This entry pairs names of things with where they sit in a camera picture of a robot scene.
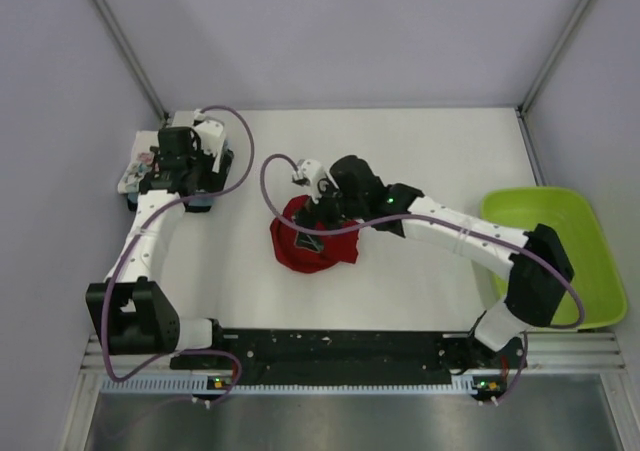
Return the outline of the red t shirt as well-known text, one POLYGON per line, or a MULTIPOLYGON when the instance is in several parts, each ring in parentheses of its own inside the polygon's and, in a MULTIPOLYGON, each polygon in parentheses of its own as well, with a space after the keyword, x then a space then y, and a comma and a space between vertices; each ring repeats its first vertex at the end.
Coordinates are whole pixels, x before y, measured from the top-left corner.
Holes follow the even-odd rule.
POLYGON ((270 225, 276 260, 292 271, 313 274, 336 264, 355 264, 359 232, 337 236, 311 236, 294 231, 274 218, 270 225))

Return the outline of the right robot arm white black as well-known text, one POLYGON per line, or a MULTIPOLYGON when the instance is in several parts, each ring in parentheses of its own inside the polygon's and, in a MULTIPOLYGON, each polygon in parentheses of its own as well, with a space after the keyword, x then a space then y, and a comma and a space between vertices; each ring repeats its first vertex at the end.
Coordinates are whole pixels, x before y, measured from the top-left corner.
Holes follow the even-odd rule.
POLYGON ((348 155, 330 168, 300 161, 297 177, 310 198, 303 221, 338 230, 352 223, 440 246, 503 279, 507 291, 471 331, 466 351, 476 365, 498 360, 506 344, 532 328, 553 327, 574 270, 558 233, 523 230, 456 211, 402 183, 384 184, 369 164, 348 155))

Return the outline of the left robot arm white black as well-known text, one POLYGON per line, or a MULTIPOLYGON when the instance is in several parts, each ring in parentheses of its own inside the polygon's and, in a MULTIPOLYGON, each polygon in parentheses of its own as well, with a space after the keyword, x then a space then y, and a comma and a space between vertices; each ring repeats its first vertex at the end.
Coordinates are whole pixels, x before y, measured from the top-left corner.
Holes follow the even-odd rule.
POLYGON ((225 341, 207 318, 185 318, 160 279, 174 231, 188 211, 211 208, 210 193, 224 187, 233 154, 221 123, 141 132, 123 189, 135 212, 118 261, 85 299, 101 345, 112 355, 169 354, 192 349, 205 367, 226 358, 225 341))

